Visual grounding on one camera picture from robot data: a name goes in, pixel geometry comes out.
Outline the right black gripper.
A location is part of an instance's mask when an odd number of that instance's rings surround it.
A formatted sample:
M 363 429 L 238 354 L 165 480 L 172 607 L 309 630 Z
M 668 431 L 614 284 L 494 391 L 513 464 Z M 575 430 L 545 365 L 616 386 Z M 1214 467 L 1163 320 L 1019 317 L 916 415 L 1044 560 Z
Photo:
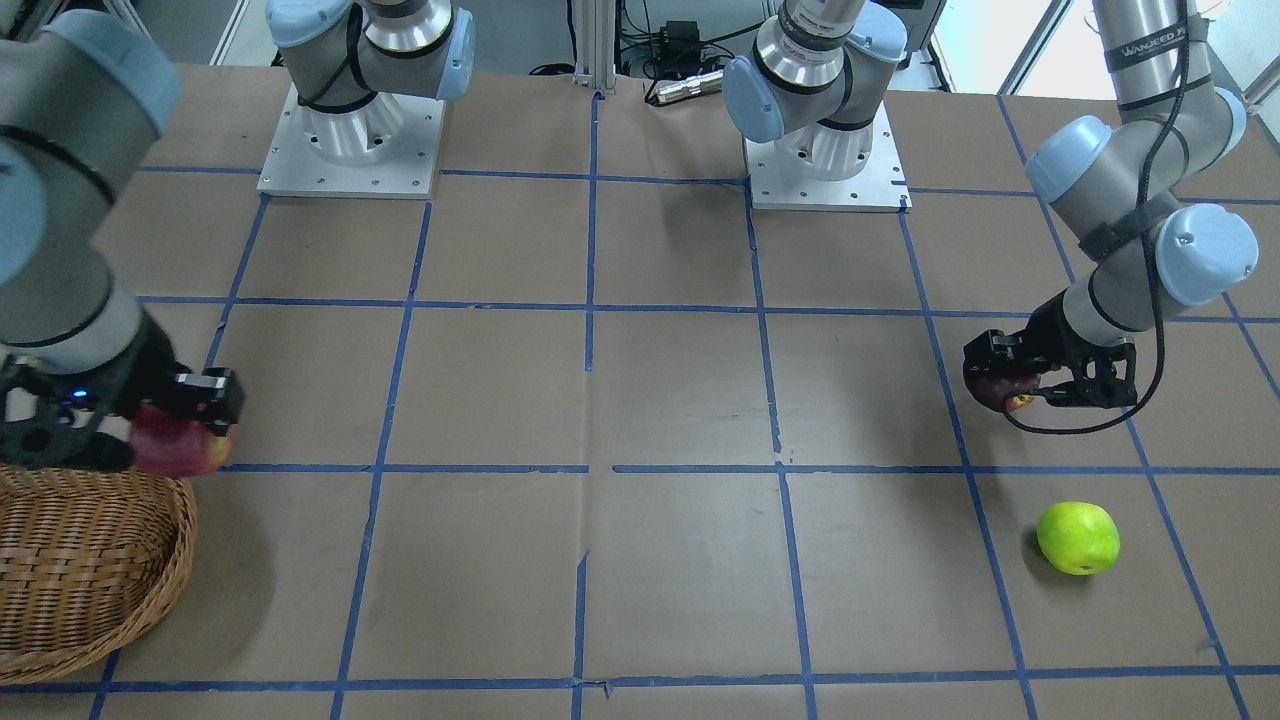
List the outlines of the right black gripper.
M 246 392 L 230 368 L 195 372 L 175 357 L 159 325 L 142 325 L 125 350 L 81 373 L 56 374 L 32 355 L 3 363 L 3 409 L 20 391 L 28 416 L 3 416 L 3 462 L 28 470 L 124 471 L 132 466 L 131 419 L 143 404 L 204 423 L 224 436 L 238 425 Z

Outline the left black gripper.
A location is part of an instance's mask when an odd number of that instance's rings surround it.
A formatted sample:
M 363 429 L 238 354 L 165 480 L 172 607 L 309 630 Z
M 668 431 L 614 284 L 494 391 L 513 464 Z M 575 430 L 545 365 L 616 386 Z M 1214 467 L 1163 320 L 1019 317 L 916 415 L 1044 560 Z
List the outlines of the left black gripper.
M 1130 407 L 1138 401 L 1139 332 L 1137 293 L 1065 290 L 1036 309 L 1024 329 L 992 329 L 966 343 L 963 379 L 966 372 L 1036 373 L 1036 393 L 1056 407 Z

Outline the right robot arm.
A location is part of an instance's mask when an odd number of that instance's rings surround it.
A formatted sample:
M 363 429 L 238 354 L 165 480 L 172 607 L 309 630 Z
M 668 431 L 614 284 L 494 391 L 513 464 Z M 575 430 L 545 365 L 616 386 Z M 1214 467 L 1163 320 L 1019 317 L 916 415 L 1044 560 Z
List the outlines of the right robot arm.
M 259 182 L 274 196 L 426 197 L 443 105 L 474 73 L 474 15 L 451 1 L 270 1 L 292 94 Z M 102 12 L 3 42 L 3 461 L 202 477 L 224 464 L 244 391 L 188 369 L 92 238 L 180 96 L 154 41 Z

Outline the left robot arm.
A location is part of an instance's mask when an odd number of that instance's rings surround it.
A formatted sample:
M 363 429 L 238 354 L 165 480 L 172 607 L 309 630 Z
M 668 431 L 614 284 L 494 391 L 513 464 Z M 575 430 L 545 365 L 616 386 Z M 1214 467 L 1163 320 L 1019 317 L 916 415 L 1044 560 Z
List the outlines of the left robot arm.
M 964 346 L 970 396 L 1011 416 L 1036 397 L 1055 407 L 1142 407 L 1134 338 L 1216 300 L 1260 258 L 1251 225 L 1174 188 L 1229 154 L 1245 108 L 1213 82 L 1207 23 L 1193 1 L 1097 1 L 1119 127 L 1079 117 L 1027 160 L 1038 199 L 1075 234 L 1094 270 L 1036 309 L 1012 334 Z M 870 1 L 786 1 L 728 61 L 727 111 L 742 137 L 786 147 L 809 176 L 855 176 L 908 29 Z

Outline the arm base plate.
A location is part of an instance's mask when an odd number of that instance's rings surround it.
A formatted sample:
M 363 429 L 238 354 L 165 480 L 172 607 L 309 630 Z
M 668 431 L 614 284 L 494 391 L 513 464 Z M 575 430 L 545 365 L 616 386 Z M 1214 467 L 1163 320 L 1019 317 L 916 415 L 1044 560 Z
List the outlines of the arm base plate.
M 257 190 L 273 197 L 428 200 L 448 104 L 379 94 L 346 114 L 320 113 L 289 88 Z
M 755 209 L 899 213 L 913 206 L 884 104 L 855 131 L 814 124 L 769 143 L 742 141 Z

